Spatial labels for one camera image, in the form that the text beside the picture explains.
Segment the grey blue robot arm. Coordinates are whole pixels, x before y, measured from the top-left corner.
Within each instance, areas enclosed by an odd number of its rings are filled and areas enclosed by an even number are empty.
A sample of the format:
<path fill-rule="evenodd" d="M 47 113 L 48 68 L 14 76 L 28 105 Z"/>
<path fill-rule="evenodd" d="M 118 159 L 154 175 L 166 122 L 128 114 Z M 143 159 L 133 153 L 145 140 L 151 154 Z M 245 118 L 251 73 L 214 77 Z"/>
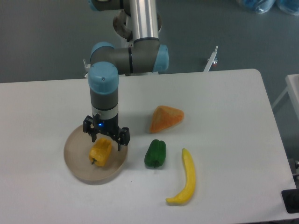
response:
<path fill-rule="evenodd" d="M 88 84 L 92 115 L 83 122 L 83 131 L 95 142 L 97 134 L 110 137 L 118 149 L 130 141 L 129 128 L 119 127 L 119 76 L 161 72 L 168 69 L 169 53 L 159 41 L 158 14 L 154 0 L 91 0 L 95 11 L 123 10 L 131 18 L 132 46 L 116 49 L 108 42 L 92 48 Z"/>

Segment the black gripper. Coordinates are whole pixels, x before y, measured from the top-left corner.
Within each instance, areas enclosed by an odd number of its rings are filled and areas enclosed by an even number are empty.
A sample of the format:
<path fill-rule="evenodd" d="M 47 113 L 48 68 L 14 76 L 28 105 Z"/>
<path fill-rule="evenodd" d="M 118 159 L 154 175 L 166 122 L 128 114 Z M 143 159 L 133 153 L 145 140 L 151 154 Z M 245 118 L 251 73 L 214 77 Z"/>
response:
<path fill-rule="evenodd" d="M 100 115 L 87 115 L 83 121 L 83 132 L 89 134 L 92 142 L 97 139 L 97 134 L 106 135 L 117 143 L 117 150 L 121 151 L 121 146 L 127 146 L 130 141 L 128 127 L 119 128 L 118 114 L 111 119 L 101 119 Z"/>

